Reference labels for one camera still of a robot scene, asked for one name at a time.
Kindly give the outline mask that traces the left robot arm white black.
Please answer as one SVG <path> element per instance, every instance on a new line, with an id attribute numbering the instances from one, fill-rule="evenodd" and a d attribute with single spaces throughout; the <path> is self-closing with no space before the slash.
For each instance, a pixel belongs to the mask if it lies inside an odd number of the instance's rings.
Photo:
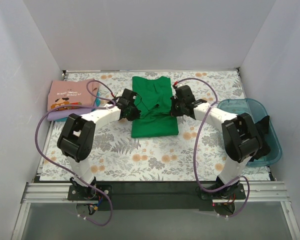
<path id="1" fill-rule="evenodd" d="M 120 119 L 138 119 L 141 111 L 135 105 L 137 96 L 136 92 L 124 89 L 121 95 L 100 109 L 83 115 L 73 113 L 68 116 L 58 138 L 57 147 L 67 157 L 73 174 L 72 181 L 80 185 L 79 194 L 85 200 L 93 199 L 97 193 L 92 184 L 95 176 L 88 160 L 95 131 Z"/>

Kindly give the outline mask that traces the green t shirt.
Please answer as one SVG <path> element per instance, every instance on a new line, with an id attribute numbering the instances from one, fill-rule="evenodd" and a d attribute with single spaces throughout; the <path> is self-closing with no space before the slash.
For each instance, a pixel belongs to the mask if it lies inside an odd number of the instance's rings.
<path id="1" fill-rule="evenodd" d="M 132 90 L 137 93 L 135 105 L 140 110 L 140 118 L 132 121 L 132 138 L 154 138 L 177 136 L 178 121 L 171 116 L 171 79 L 161 76 L 147 79 L 132 77 Z"/>

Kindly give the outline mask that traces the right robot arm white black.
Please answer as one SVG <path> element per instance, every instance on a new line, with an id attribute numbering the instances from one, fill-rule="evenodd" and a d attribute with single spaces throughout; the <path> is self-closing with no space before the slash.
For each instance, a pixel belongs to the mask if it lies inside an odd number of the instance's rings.
<path id="1" fill-rule="evenodd" d="M 202 99 L 195 99 L 188 85 L 173 85 L 175 95 L 171 97 L 171 115 L 188 116 L 209 124 L 219 130 L 222 135 L 226 162 L 223 170 L 216 178 L 216 183 L 209 188 L 199 188 L 206 193 L 217 193 L 227 199 L 235 192 L 242 172 L 253 157 L 263 157 L 270 152 L 265 135 L 269 132 L 270 117 L 266 116 L 254 123 L 248 113 L 234 114 L 212 106 Z"/>

